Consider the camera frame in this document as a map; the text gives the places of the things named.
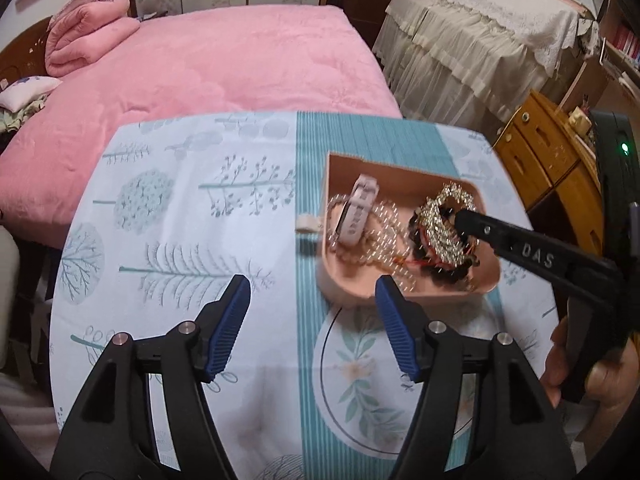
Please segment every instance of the white pillow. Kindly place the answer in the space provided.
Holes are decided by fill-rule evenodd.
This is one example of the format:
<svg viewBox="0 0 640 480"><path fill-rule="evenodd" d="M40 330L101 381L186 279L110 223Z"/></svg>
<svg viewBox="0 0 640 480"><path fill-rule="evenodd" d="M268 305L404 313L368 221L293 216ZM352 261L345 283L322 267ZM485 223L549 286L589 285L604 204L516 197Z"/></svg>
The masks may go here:
<svg viewBox="0 0 640 480"><path fill-rule="evenodd" d="M43 75L23 77L0 92L0 107L15 114L41 95L53 92L60 83L60 79Z"/></svg>

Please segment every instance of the pink box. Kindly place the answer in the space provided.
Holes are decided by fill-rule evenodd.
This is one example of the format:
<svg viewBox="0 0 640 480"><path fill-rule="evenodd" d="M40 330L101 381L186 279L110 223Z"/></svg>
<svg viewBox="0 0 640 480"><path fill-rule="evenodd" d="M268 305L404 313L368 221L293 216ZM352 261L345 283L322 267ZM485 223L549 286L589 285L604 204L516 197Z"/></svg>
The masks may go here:
<svg viewBox="0 0 640 480"><path fill-rule="evenodd" d="M478 188L473 184L456 178L434 173L410 170L401 166L369 162L362 158L329 153L324 170L322 222L333 230L338 223L342 208L337 206L330 216L327 215L328 200L336 194L350 194L353 184L360 174L372 176L378 181L380 192L377 200L392 200L398 206L402 222L408 224L417 207L424 203L425 197L434 198L445 184L456 182L462 189L474 197L476 210L485 213L484 203ZM318 245L318 264L316 275L318 287L332 303L343 306L359 306L374 304L374 287L376 280L384 274L376 265L358 266L347 264L330 251L326 244L326 229ZM455 303L471 296L486 294L491 291L500 279L500 263L492 248L480 242L476 248L479 266L469 270L469 277L475 286L473 291L461 290L456 284L434 283L428 273L415 270L416 286L413 292L405 297L416 303L431 306L434 304Z"/></svg>

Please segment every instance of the teal striped fabric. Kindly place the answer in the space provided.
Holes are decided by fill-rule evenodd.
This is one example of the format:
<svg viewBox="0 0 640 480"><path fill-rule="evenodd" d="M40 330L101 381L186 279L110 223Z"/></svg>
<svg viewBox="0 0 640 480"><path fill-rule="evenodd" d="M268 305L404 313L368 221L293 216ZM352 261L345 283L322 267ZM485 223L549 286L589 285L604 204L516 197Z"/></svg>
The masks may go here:
<svg viewBox="0 0 640 480"><path fill-rule="evenodd" d="M370 116L298 113L296 145L296 215L317 214L327 152L362 156L433 173L458 176L456 167L433 124ZM318 332L329 307L316 285L316 242L298 237L296 294L300 409L306 480L383 480L394 460L366 456L341 442L325 425L316 407L312 361ZM490 298L497 312L499 296ZM464 462L469 432L452 446L447 468Z"/></svg>

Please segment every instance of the pink watch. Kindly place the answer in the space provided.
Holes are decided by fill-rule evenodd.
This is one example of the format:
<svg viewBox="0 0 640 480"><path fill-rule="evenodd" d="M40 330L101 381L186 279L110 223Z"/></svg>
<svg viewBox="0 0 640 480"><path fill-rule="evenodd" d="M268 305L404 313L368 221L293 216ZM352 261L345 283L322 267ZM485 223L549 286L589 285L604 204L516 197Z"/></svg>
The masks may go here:
<svg viewBox="0 0 640 480"><path fill-rule="evenodd" d="M347 247L358 244L379 190L375 178L364 174L358 177L335 228L339 243Z"/></svg>

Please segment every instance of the silver bolt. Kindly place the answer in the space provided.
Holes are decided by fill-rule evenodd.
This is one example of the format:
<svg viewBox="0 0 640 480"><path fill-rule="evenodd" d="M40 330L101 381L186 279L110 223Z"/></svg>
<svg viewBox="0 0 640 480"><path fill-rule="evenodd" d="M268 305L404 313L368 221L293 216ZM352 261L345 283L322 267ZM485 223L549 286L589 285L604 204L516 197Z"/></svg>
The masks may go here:
<svg viewBox="0 0 640 480"><path fill-rule="evenodd" d="M442 334L447 329L447 325L445 325L441 321L431 321L429 323L429 330L431 330L434 334Z"/></svg>
<svg viewBox="0 0 640 480"><path fill-rule="evenodd" d="M511 336L511 334L507 334L506 332L500 332L497 339L498 343L504 346L508 346L513 343L513 337Z"/></svg>
<svg viewBox="0 0 640 480"><path fill-rule="evenodd" d="M124 345L124 343L126 343L128 340L129 340L129 334L127 334L126 332L118 332L116 335L114 335L111 338L111 342L114 345L118 345L118 346Z"/></svg>
<svg viewBox="0 0 640 480"><path fill-rule="evenodd" d="M196 330L196 324L193 321L183 321L178 325L178 332L181 334L190 334Z"/></svg>

